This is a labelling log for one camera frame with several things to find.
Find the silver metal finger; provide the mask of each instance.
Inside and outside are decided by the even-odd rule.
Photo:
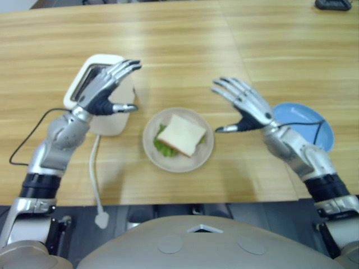
[[[233,125],[227,125],[227,126],[223,126],[223,127],[218,127],[215,130],[216,133],[232,133],[232,132],[238,132],[238,125],[233,124]]]
[[[112,66],[106,68],[106,72],[113,75],[127,68],[128,66],[139,64],[139,60],[124,60],[122,62],[115,63]]]
[[[135,104],[113,104],[112,111],[114,113],[118,112],[133,112],[137,111],[139,108]]]
[[[225,89],[227,89],[228,91],[233,93],[235,95],[235,97],[237,97],[237,98],[241,98],[241,96],[243,95],[243,93],[241,91],[239,91],[236,87],[234,87],[233,85],[228,83],[226,81],[226,78],[221,77],[219,80],[214,80],[213,83],[224,87]]]
[[[239,88],[242,92],[244,92],[245,94],[247,94],[248,91],[252,90],[252,87],[249,86],[247,83],[245,83],[242,80],[239,80],[237,78],[230,78],[231,82],[237,87]]]
[[[216,94],[219,94],[221,95],[223,98],[227,99],[228,101],[230,101],[232,104],[238,102],[238,99],[236,97],[234,97],[232,94],[222,90],[222,89],[219,89],[219,88],[216,88],[216,87],[212,87],[211,88],[211,91],[212,92],[215,92]]]
[[[133,64],[131,66],[128,66],[125,69],[119,70],[118,72],[114,72],[113,76],[116,80],[120,80],[124,77],[126,77],[129,73],[133,72],[134,70],[138,70],[142,67],[140,64]]]

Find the black object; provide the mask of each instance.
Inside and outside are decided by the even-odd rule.
[[[337,258],[340,255],[340,249],[335,243],[332,235],[330,234],[330,231],[328,230],[328,227],[325,223],[322,223],[319,225],[319,232],[321,234],[321,237],[324,241],[324,244],[326,246],[326,250],[328,251],[330,257],[332,259]]]
[[[304,181],[315,202],[350,195],[338,174],[327,174]]]
[[[28,136],[20,143],[20,145],[16,148],[16,150],[11,154],[10,158],[9,158],[9,163],[12,165],[24,165],[24,166],[28,166],[28,164],[25,163],[16,163],[14,161],[12,161],[12,158],[15,156],[15,154],[19,151],[19,149],[26,143],[27,140],[29,140],[29,138],[33,135],[33,133],[36,131],[36,129],[40,126],[41,122],[43,122],[44,118],[46,118],[46,116],[55,110],[60,110],[60,111],[68,111],[70,112],[71,110],[69,109],[65,109],[65,108],[52,108],[49,109],[45,112],[45,114],[41,117],[41,119],[39,120],[39,122],[35,125],[34,129],[28,134]]]
[[[56,175],[27,174],[22,184],[20,197],[55,198],[61,178]]]
[[[320,10],[347,11],[352,8],[348,0],[315,0],[315,6]]]
[[[72,234],[71,223],[70,216],[64,216],[60,221],[51,219],[49,235],[45,243],[50,255],[67,258]]]

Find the wood grain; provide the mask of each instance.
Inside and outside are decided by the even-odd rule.
[[[248,75],[271,105],[298,102],[331,125],[330,157],[359,193],[359,5],[321,11],[312,0],[220,1]],[[289,171],[299,198],[309,197]]]
[[[282,201],[296,200],[297,193],[305,196],[302,185],[297,187],[299,180],[267,152],[258,132],[216,134],[209,161],[186,174],[162,171],[146,157],[143,128],[164,108],[194,109],[213,128],[240,119],[209,91],[212,79],[222,75],[252,82],[271,105],[297,101],[318,110],[335,131],[331,156],[349,189],[359,192],[354,52],[358,29],[353,27],[357,8],[341,15],[343,22],[335,25],[333,31],[341,40],[335,38],[329,43],[331,49],[321,50],[317,34],[328,41],[326,23],[333,25],[338,15],[322,16],[293,2],[275,0],[266,8],[264,3],[249,1],[163,2],[3,14],[0,204],[11,203],[26,173],[25,168],[8,165],[9,155],[48,108],[62,107],[63,95],[79,68],[97,53],[139,58],[144,64],[132,76],[140,110],[130,115],[120,136],[103,137],[100,142],[96,168],[105,204]],[[299,22],[305,24],[298,26],[293,16],[284,15],[286,11],[298,12]],[[288,33],[294,33],[292,39]],[[300,43],[302,34],[307,38]],[[331,57],[331,52],[341,51],[336,49],[339,43],[345,51]],[[24,146],[18,161],[30,159],[55,116]],[[94,136],[88,134],[75,152],[58,192],[59,205],[95,203],[88,176],[93,142]]]

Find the bread slice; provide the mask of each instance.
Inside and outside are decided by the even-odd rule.
[[[159,134],[157,139],[187,157],[191,157],[205,132],[206,129],[202,126],[177,115],[172,115],[169,125]]]

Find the silver robotic arm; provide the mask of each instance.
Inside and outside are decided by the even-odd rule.
[[[261,129],[268,150],[296,172],[312,195],[319,215],[327,219],[319,229],[332,257],[347,254],[349,245],[354,251],[353,246],[358,247],[359,242],[359,201],[346,189],[328,154],[276,121],[268,103],[244,81],[221,77],[214,83],[222,88],[213,87],[212,91],[230,101],[243,116],[238,123],[219,127],[216,132]]]
[[[31,158],[20,195],[15,198],[1,232],[1,262],[7,257],[16,257],[14,252],[24,248],[34,248],[36,252],[38,244],[33,246],[31,242],[46,244],[52,223],[48,214],[56,207],[57,189],[73,152],[83,143],[94,115],[137,110],[134,104],[112,104],[108,98],[129,73],[140,68],[140,61],[126,60],[102,69],[85,87],[73,110],[51,122],[46,139]],[[28,242],[28,246],[18,242]],[[58,262],[62,266],[64,263],[66,261]]]

